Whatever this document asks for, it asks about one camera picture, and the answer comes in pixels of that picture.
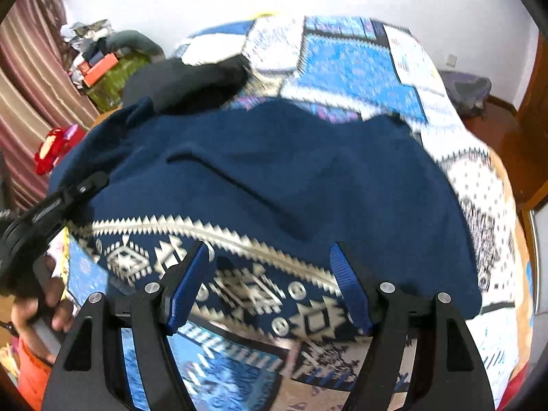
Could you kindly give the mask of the person's left hand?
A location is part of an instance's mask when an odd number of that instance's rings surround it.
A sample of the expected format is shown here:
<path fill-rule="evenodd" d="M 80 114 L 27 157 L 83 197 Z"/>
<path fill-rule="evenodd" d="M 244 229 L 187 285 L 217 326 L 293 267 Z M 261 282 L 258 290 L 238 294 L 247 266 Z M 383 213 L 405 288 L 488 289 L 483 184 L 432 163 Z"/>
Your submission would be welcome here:
<path fill-rule="evenodd" d="M 43 299 L 16 297 L 12 304 L 11 321 L 18 332 L 20 340 L 26 344 L 29 351 L 48 365 L 54 365 L 58 350 L 48 349 L 46 341 L 37 331 L 37 323 L 43 319 L 46 328 L 52 332 L 67 334 L 71 329 L 73 303 L 63 299 L 65 283 L 59 276 L 53 276 L 57 262 L 46 254 L 38 266 L 47 270 L 47 278 L 43 281 Z"/>

